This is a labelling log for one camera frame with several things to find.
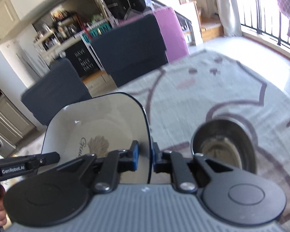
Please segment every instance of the white cabinet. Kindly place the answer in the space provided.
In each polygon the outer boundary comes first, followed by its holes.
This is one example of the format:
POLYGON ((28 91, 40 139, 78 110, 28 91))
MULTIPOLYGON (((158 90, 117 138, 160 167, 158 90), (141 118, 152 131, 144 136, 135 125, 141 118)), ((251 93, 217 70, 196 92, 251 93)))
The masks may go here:
POLYGON ((0 1, 0 40, 19 23, 19 17, 10 0, 0 1))
POLYGON ((0 134, 16 144, 34 129, 34 125, 4 96, 0 97, 0 134))

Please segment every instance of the metal screw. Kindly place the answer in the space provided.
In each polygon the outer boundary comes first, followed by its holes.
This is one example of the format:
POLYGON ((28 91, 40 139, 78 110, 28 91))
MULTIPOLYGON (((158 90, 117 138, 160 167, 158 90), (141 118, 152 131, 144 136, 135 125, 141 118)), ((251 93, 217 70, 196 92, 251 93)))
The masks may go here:
POLYGON ((192 191, 195 189, 195 184, 191 182, 183 182, 179 185, 179 187, 184 191, 192 191))
POLYGON ((110 188, 110 185, 108 183, 105 182, 99 182, 95 185, 96 190, 99 191, 107 191, 110 188))

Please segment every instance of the metal bowl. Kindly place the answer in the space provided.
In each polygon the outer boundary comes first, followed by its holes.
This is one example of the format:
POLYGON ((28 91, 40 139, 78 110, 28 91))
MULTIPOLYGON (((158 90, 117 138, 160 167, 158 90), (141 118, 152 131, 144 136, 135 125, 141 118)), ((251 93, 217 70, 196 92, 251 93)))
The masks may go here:
POLYGON ((203 153, 224 163, 256 173, 254 147, 239 123, 215 119, 201 125, 192 136, 191 152, 203 153))

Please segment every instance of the chair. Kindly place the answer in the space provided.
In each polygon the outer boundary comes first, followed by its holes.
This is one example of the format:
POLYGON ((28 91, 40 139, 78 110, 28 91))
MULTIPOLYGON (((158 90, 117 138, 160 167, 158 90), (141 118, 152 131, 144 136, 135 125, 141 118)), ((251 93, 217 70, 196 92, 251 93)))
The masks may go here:
POLYGON ((166 57, 168 63, 189 55, 189 50, 178 18, 171 7, 162 7, 154 11, 147 11, 142 15, 137 15, 125 21, 120 21, 120 25, 125 25, 138 20, 145 15, 153 14, 158 22, 163 41, 166 46, 166 57))
POLYGON ((152 14, 94 38, 91 45, 118 87, 168 62, 165 43, 152 14))
POLYGON ((86 86, 67 58, 55 60, 51 70, 22 95, 22 103, 43 125, 65 106, 91 99, 86 86))

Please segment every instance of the gray ribbed plate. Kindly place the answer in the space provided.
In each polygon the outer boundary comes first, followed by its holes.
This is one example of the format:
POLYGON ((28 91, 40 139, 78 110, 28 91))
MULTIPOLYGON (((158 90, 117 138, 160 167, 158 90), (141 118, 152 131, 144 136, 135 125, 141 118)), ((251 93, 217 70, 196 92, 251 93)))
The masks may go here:
POLYGON ((239 228, 208 215, 198 199, 171 185, 124 185, 96 195, 76 218, 53 227, 29 228, 14 223, 8 232, 282 232, 277 222, 239 228))

